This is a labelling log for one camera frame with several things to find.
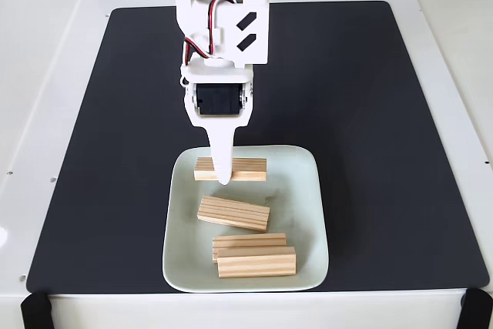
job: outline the stacked wooden blocks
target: stacked wooden blocks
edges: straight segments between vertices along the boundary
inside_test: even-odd
[[[217,262],[217,254],[221,250],[238,250],[245,248],[278,247],[286,245],[286,234],[250,234],[226,235],[213,238],[213,262]]]
[[[195,180],[217,180],[211,158],[201,157]],[[231,180],[266,181],[267,161],[234,158]],[[209,223],[265,232],[270,208],[237,200],[204,196],[197,217]],[[213,238],[213,262],[219,277],[280,277],[296,274],[296,252],[285,233],[228,235]]]

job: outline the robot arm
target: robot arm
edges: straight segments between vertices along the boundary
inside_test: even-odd
[[[207,131],[217,179],[227,184],[234,132],[252,113],[252,65],[267,63],[269,0],[176,0],[176,19],[186,112]]]

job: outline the light green plate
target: light green plate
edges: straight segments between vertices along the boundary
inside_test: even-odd
[[[169,193],[163,251],[163,274],[185,292],[265,292],[304,290],[324,281],[329,267],[324,211],[317,164],[298,146],[235,147],[235,157],[267,158],[267,181],[195,181],[197,157],[210,148],[194,148],[176,160]],[[270,207],[268,233],[286,233],[296,250],[297,274],[291,277],[219,279],[213,263],[213,237],[257,233],[197,219],[202,196],[218,196]]]

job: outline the wood grain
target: wood grain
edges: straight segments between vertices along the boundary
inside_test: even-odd
[[[294,247],[242,247],[217,252],[219,277],[280,277],[296,274]]]
[[[203,196],[197,217],[209,223],[265,231],[269,220],[269,207]]]
[[[217,180],[211,157],[199,157],[193,171],[195,180]],[[233,158],[232,181],[266,181],[265,158]]]
[[[285,246],[285,233],[226,235],[213,238],[213,262],[217,262],[217,252],[226,248]]]

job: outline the black plastic clip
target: black plastic clip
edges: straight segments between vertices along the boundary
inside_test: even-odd
[[[28,295],[21,303],[21,311],[25,329],[54,329],[48,294],[35,292]]]
[[[471,288],[461,299],[461,316],[457,329],[488,329],[493,311],[493,299],[485,291]]]

